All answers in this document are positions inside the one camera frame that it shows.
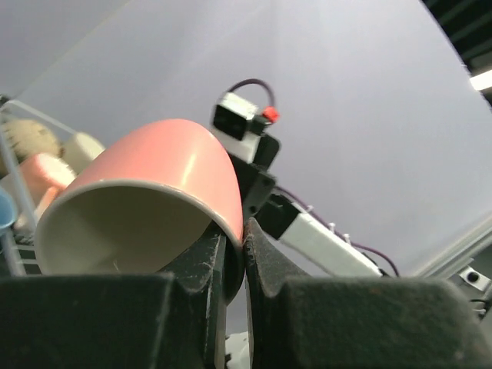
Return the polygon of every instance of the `pink mug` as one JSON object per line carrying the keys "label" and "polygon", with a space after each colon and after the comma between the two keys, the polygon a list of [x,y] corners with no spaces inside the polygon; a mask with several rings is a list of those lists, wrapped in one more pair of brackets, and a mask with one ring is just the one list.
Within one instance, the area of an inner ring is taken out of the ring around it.
{"label": "pink mug", "polygon": [[228,153],[206,128],[156,121],[101,153],[35,232],[43,274],[153,273],[214,221],[241,258],[243,218]]}

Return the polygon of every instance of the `white plastic part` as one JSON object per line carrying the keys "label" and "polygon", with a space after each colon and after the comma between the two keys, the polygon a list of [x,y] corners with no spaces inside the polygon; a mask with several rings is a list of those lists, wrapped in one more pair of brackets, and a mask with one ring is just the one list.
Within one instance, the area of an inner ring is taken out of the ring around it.
{"label": "white plastic part", "polygon": [[300,213],[280,237],[332,276],[380,277],[377,265],[308,213]]}
{"label": "white plastic part", "polygon": [[226,135],[224,132],[219,131],[215,127],[211,127],[210,132],[220,141],[229,154],[240,158],[248,164],[253,162],[258,149],[258,144],[260,143],[260,136],[251,132],[246,132],[243,140],[238,141],[235,138]]}
{"label": "white plastic part", "polygon": [[78,132],[63,144],[61,158],[79,175],[104,150],[101,142],[87,133]]}
{"label": "white plastic part", "polygon": [[227,110],[233,111],[246,120],[251,120],[258,113],[257,105],[232,92],[225,94],[219,105]]}
{"label": "white plastic part", "polygon": [[231,359],[225,363],[227,369],[250,369],[248,333],[231,334],[225,340],[225,354]]}
{"label": "white plastic part", "polygon": [[[468,275],[469,274],[476,274],[478,276],[478,279],[474,281],[473,279],[471,280]],[[459,273],[460,278],[468,283],[471,287],[476,288],[479,291],[484,292],[486,289],[488,289],[491,286],[491,280],[487,277],[485,277],[483,274],[477,272],[474,270],[472,267],[466,267]]]}

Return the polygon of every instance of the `dish rack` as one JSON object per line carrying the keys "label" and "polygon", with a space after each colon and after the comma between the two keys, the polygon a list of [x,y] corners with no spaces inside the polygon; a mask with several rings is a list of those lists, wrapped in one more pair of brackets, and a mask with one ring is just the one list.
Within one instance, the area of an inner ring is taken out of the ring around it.
{"label": "dish rack", "polygon": [[[61,140],[66,140],[75,131],[60,121],[38,111],[22,101],[9,99],[0,95],[0,124],[13,119],[35,119],[50,128]],[[40,275],[38,262],[34,252],[33,234],[38,223],[35,206],[28,192],[24,178],[19,171],[19,163],[8,142],[7,134],[0,129],[0,155],[7,172],[12,176],[17,191],[20,208],[19,214],[26,217],[28,232],[15,234],[12,229],[0,237],[2,246],[0,258],[0,274],[11,276]]]}

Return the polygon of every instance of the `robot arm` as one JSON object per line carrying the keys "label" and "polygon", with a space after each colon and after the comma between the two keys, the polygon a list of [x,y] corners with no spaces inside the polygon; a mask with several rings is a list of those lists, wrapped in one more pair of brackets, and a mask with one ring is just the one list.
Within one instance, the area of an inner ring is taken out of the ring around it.
{"label": "robot arm", "polygon": [[[263,112],[234,91],[244,85],[265,88],[270,105]],[[230,88],[214,110],[211,132],[228,151],[243,201],[244,219],[257,218],[264,232],[300,252],[328,274],[345,277],[380,277],[385,273],[348,239],[340,238],[296,201],[276,187],[269,172],[280,143],[266,133],[278,113],[271,89],[249,79]]]}

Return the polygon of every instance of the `wire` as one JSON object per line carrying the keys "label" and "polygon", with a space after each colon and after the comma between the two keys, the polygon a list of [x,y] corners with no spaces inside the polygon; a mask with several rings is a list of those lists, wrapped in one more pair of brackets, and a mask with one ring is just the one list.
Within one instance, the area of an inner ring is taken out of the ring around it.
{"label": "wire", "polygon": [[267,92],[267,95],[268,95],[268,104],[272,108],[275,108],[275,94],[274,94],[274,91],[271,89],[270,85],[267,82],[262,81],[261,79],[258,79],[258,78],[245,79],[243,81],[240,81],[240,82],[236,83],[231,88],[229,88],[227,90],[227,92],[234,92],[237,89],[239,89],[241,87],[244,87],[244,86],[247,86],[247,85],[258,85],[258,86],[261,86],[265,90],[265,92]]}
{"label": "wire", "polygon": [[[292,200],[294,200],[295,202],[297,202],[305,211],[309,212],[309,214],[311,214],[311,216],[316,219],[317,221],[319,221],[324,227],[326,228],[330,228],[330,226],[327,224],[326,221],[324,221],[324,219],[319,216],[318,214],[316,214],[314,211],[312,211],[312,207],[310,207],[309,205],[307,205],[305,202],[303,202],[300,198],[298,198],[295,194],[293,194],[292,192],[290,192],[289,190],[286,190],[285,188],[281,187],[281,186],[276,186],[276,189],[278,191],[280,191],[281,193],[287,195],[289,198],[291,198]],[[338,232],[338,231],[334,231],[334,233],[341,239],[344,239],[344,236]],[[390,257],[388,257],[386,254],[382,253],[381,251],[378,251],[374,248],[369,248],[368,246],[363,246],[362,244],[357,244],[355,242],[351,242],[351,245],[355,248],[358,248],[358,249],[361,249],[361,250],[365,250],[365,251],[368,251],[372,254],[375,254],[381,258],[383,258],[390,266],[391,266],[391,269],[393,269],[393,272],[394,272],[394,275],[397,276],[397,277],[400,277],[400,272],[398,271],[398,268],[397,266],[395,265],[395,263],[390,259]]]}

